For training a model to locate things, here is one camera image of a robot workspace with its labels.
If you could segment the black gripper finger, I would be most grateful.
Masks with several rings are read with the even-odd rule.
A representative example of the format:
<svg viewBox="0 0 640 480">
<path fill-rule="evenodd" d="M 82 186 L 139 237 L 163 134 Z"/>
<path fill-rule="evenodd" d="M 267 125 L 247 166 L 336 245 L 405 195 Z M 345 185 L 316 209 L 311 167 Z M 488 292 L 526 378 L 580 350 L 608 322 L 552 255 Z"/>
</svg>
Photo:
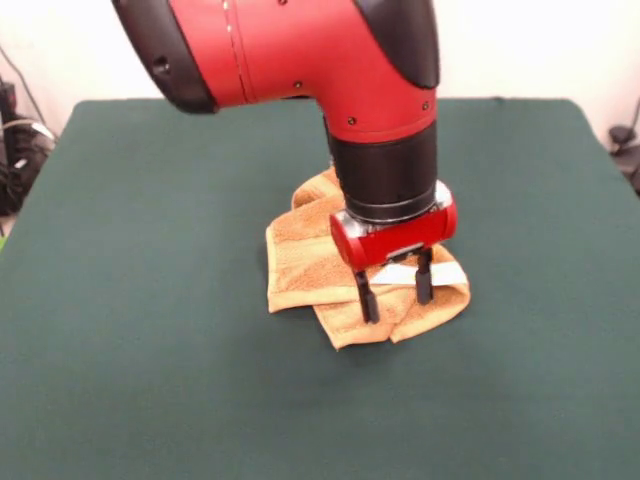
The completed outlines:
<svg viewBox="0 0 640 480">
<path fill-rule="evenodd" d="M 415 273 L 416 299 L 419 304 L 429 304 L 433 299 L 433 285 L 431 264 L 433 249 L 426 248 L 417 256 L 417 270 Z"/>
<path fill-rule="evenodd" d="M 365 271 L 357 271 L 354 273 L 354 278 L 364 321 L 368 324 L 377 324 L 380 320 L 379 309 L 376 296 L 370 288 L 367 274 Z"/>
</svg>

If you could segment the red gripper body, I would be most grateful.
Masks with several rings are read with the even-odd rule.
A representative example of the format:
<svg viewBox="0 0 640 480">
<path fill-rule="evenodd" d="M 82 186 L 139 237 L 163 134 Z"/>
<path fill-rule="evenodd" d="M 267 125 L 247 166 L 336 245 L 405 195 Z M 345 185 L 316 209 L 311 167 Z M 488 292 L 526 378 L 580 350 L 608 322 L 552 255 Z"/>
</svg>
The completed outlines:
<svg viewBox="0 0 640 480">
<path fill-rule="evenodd" d="M 380 228 L 359 222 L 341 210 L 329 216 L 329 225 L 342 260 L 352 270 L 364 271 L 448 240 L 455 233 L 457 220 L 457 207 L 450 203 L 415 219 Z"/>
</svg>

